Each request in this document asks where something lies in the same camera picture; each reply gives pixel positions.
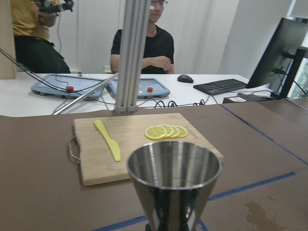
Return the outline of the black computer mouse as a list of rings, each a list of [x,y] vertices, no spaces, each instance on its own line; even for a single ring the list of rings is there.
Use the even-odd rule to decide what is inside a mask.
[[[179,75],[177,78],[177,81],[182,82],[182,83],[193,83],[194,82],[194,80],[186,74]]]

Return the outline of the steel jigger cup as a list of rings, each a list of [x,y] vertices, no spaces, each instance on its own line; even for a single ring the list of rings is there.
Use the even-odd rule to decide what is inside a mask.
[[[182,141],[150,143],[127,159],[147,231],[193,231],[222,171],[210,150]]]

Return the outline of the black keyboard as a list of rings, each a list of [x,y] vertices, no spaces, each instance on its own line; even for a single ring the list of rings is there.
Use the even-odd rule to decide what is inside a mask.
[[[232,79],[224,79],[204,84],[194,85],[193,88],[207,95],[218,95],[235,90],[244,89],[246,84],[242,81]]]

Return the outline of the right teach pendant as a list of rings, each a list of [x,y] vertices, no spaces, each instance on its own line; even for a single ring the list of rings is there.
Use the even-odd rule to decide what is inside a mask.
[[[117,82],[117,79],[114,79],[106,87],[113,98],[117,94]],[[164,98],[169,94],[170,90],[156,78],[141,78],[139,80],[137,99]]]

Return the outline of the slanted metal rod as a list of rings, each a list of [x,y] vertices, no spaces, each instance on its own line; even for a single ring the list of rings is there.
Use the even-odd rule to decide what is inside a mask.
[[[87,91],[86,93],[82,94],[81,96],[79,96],[78,98],[74,99],[73,101],[71,101],[70,103],[68,103],[67,105],[61,107],[58,110],[55,110],[53,112],[52,115],[58,115],[62,112],[64,112],[65,110],[67,110],[68,108],[70,108],[71,106],[73,106],[74,104],[83,101],[85,98],[91,96],[97,89],[99,89],[100,87],[108,84],[110,81],[112,81],[113,79],[117,78],[119,76],[119,73],[115,73],[112,76],[110,76],[109,78],[107,78],[106,80],[103,80],[102,82],[100,82],[99,84],[95,85],[93,88],[91,88],[89,91]]]

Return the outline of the black monitor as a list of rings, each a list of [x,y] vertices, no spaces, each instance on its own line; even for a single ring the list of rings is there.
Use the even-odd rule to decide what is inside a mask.
[[[247,89],[278,84],[278,98],[286,98],[308,49],[302,45],[308,25],[282,18],[255,68]]]

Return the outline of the bamboo cutting board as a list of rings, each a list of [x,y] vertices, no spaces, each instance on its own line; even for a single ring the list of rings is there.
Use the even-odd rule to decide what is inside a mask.
[[[121,160],[114,160],[108,144],[94,125],[95,118],[75,119],[74,130],[80,149],[80,170],[85,186],[129,179],[127,158],[133,151],[151,142],[145,137],[145,130],[161,124],[186,128],[188,135],[180,141],[206,147],[221,161],[224,160],[224,156],[180,113],[110,116],[99,120],[104,123],[109,136],[118,142]]]

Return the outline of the black box with label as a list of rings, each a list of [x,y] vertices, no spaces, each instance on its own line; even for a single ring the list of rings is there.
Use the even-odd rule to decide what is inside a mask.
[[[244,103],[274,100],[272,97],[257,96],[253,94],[238,94],[237,96],[225,97],[223,103]]]

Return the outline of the yellow plastic knife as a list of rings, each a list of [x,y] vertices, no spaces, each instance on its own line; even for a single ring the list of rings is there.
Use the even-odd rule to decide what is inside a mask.
[[[101,120],[99,120],[99,119],[95,120],[94,125],[97,128],[97,130],[101,133],[103,138],[105,139],[105,141],[106,141],[106,143],[107,143],[107,145],[108,145],[108,147],[109,147],[109,149],[110,149],[110,151],[113,155],[114,160],[116,162],[119,162],[121,160],[121,151],[120,151],[120,147],[119,147],[118,143],[110,137],[104,123]]]

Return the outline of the left teach pendant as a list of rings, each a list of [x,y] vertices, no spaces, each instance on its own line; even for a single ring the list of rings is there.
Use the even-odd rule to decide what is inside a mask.
[[[75,99],[89,92],[102,83],[102,79],[79,77],[65,74],[47,74],[39,79],[31,90],[34,94],[42,96],[55,96],[58,98]]]

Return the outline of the person in yellow shirt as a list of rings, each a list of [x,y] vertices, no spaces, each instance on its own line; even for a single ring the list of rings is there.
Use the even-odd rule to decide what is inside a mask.
[[[16,60],[37,74],[70,73],[64,57],[49,42],[49,28],[60,13],[41,12],[38,0],[12,0],[10,5]]]

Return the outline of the teach pendant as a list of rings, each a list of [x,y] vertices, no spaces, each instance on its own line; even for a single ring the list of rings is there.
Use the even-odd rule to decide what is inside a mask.
[[[75,99],[89,92],[102,83],[102,79],[79,77],[65,74],[47,74],[39,79],[31,90],[34,94],[42,96],[55,96],[58,98]]]
[[[117,82],[117,79],[114,79],[106,87],[113,98],[117,94]],[[156,78],[141,78],[139,80],[137,99],[164,98],[169,94],[170,90]]]

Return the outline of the aluminium frame post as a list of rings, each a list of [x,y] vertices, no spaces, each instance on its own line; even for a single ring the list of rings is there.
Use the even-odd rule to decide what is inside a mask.
[[[116,113],[133,113],[137,109],[136,101],[149,12],[149,0],[126,1],[120,44],[119,74],[115,103]]]

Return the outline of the lemon slice nearest front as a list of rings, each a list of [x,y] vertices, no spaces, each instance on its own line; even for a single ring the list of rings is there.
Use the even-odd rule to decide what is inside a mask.
[[[160,140],[165,137],[167,130],[162,126],[151,126],[148,127],[144,135],[150,140]]]

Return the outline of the man in black shirt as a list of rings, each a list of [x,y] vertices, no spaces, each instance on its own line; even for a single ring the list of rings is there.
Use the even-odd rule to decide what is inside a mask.
[[[142,74],[174,74],[174,39],[156,25],[161,17],[165,0],[152,0],[142,60]]]

